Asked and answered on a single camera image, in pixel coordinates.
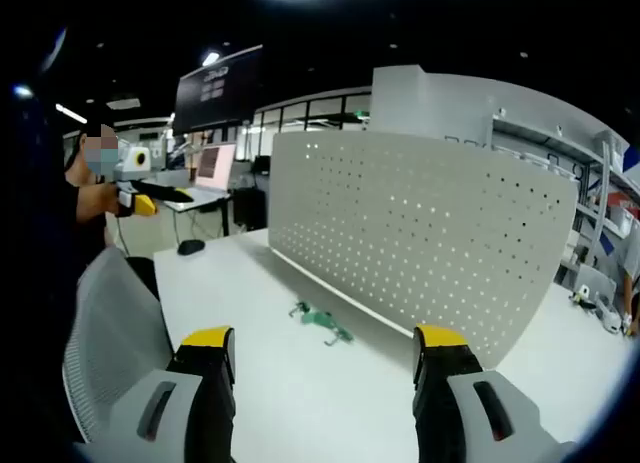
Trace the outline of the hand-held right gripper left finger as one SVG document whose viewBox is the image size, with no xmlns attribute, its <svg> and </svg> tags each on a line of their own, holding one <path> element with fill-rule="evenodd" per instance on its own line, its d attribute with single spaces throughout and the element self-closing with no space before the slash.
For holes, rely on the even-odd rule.
<svg viewBox="0 0 640 463">
<path fill-rule="evenodd" d="M 192 333 L 112 407 L 107 460 L 231 462 L 234 383 L 234 329 Z"/>
</svg>

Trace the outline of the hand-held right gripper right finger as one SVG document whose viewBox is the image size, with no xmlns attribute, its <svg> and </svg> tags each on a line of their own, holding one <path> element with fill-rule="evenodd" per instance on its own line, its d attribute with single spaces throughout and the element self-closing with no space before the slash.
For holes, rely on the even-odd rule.
<svg viewBox="0 0 640 463">
<path fill-rule="evenodd" d="M 574 443 L 551 436 L 537 405 L 483 369 L 460 333 L 419 324 L 413 343 L 420 462 L 561 462 L 571 453 Z"/>
</svg>

